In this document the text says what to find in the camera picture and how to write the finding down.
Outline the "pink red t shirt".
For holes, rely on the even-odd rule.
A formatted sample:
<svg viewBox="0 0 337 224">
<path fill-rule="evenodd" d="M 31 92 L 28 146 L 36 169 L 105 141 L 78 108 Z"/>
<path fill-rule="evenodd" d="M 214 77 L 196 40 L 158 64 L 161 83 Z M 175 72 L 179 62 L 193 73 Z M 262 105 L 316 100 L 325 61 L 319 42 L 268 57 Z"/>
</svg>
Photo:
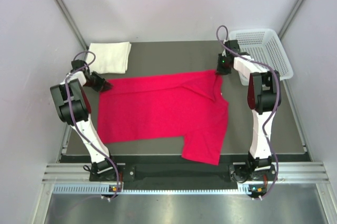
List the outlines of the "pink red t shirt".
<svg viewBox="0 0 337 224">
<path fill-rule="evenodd" d="M 229 103 L 214 70 L 110 83 L 98 101 L 97 132 L 104 144 L 182 137 L 184 159 L 219 164 Z"/>
</svg>

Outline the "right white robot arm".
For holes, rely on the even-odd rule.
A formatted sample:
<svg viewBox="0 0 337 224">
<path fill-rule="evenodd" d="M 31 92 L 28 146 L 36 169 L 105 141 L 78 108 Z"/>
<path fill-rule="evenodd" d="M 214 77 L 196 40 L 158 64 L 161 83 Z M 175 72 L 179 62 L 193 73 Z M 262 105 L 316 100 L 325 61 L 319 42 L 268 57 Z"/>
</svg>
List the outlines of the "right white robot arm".
<svg viewBox="0 0 337 224">
<path fill-rule="evenodd" d="M 242 52 L 237 40 L 226 40 L 221 45 L 224 52 L 218 55 L 216 74 L 228 75 L 235 70 L 249 81 L 247 103 L 253 115 L 253 138 L 245 171 L 249 178 L 257 180 L 272 168 L 270 138 L 281 103 L 279 73 Z"/>
</svg>

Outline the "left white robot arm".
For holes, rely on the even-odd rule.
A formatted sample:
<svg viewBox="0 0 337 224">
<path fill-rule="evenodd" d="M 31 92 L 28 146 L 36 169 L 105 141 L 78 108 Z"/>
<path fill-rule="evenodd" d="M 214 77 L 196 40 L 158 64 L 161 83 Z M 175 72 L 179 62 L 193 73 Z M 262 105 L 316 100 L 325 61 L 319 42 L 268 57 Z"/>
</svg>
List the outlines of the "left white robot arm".
<svg viewBox="0 0 337 224">
<path fill-rule="evenodd" d="M 119 175 L 118 165 L 112 161 L 108 148 L 103 144 L 91 120 L 91 106 L 83 89 L 92 88 L 98 93 L 111 90 L 113 85 L 92 72 L 80 59 L 71 62 L 72 70 L 63 82 L 50 88 L 60 120 L 71 126 L 87 148 L 91 166 L 84 166 L 91 181 L 112 181 Z"/>
</svg>

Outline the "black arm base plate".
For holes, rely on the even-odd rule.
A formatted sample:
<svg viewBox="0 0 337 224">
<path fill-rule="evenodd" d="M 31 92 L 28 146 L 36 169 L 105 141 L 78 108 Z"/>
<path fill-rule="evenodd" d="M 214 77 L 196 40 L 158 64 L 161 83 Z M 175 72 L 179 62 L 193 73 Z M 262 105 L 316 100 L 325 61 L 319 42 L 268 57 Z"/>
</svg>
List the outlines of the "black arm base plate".
<svg viewBox="0 0 337 224">
<path fill-rule="evenodd" d="M 131 182 L 144 178 L 200 178 L 218 177 L 225 181 L 244 183 L 246 181 L 272 181 L 276 177 L 274 166 L 253 171 L 247 164 L 220 164 L 209 167 L 198 164 L 124 164 L 118 165 L 118 173 L 107 161 L 102 166 L 84 165 L 90 174 L 90 181 Z"/>
</svg>

